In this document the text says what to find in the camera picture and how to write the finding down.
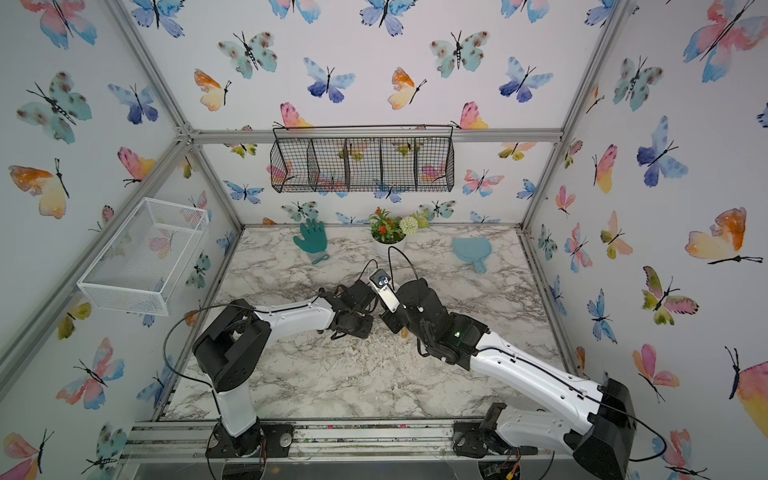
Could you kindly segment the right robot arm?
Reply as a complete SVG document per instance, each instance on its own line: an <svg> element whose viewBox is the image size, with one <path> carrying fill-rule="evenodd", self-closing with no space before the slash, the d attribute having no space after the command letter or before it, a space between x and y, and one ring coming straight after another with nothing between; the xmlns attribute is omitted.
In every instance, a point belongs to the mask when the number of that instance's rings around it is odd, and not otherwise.
<svg viewBox="0 0 768 480"><path fill-rule="evenodd" d="M386 309L385 323L413 333L420 355L496 379L542 406L528 413L491 408L492 433L504 444L568 453L599 479L626 477L638 422L624 384L580 378L527 354L486 324L448 311L423 278L395 288L377 270L369 285Z"/></svg>

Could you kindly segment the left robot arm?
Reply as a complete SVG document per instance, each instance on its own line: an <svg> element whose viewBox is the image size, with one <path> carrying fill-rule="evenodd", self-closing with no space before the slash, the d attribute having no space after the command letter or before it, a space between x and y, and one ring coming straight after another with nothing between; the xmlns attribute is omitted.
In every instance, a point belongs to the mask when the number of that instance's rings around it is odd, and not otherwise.
<svg viewBox="0 0 768 480"><path fill-rule="evenodd" d="M269 345L309 331L331 330L337 337L365 339L372 329L372 304L371 293L328 291L276 307L252 306L243 299L227 304L192 348L212 384L226 434L240 439L257 424L247 381Z"/></svg>

